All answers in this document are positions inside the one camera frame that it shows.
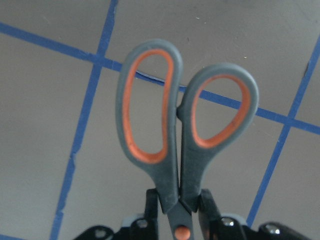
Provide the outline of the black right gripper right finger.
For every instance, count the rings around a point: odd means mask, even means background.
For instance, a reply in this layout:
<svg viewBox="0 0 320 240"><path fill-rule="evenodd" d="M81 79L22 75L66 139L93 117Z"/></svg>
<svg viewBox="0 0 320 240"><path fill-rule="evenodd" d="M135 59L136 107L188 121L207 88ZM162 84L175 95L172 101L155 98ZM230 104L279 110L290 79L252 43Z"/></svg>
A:
<svg viewBox="0 0 320 240"><path fill-rule="evenodd" d="M204 240L219 239L221 214L208 189L202 189L199 195L198 220Z"/></svg>

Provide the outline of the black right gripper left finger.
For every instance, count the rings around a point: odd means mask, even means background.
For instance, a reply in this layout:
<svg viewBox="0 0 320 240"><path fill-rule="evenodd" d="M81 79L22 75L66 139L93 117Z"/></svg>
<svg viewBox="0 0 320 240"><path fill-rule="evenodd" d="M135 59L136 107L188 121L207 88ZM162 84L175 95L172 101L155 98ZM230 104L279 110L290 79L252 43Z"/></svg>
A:
<svg viewBox="0 0 320 240"><path fill-rule="evenodd" d="M146 191L144 218L147 221L146 240L158 240L158 192L155 188Z"/></svg>

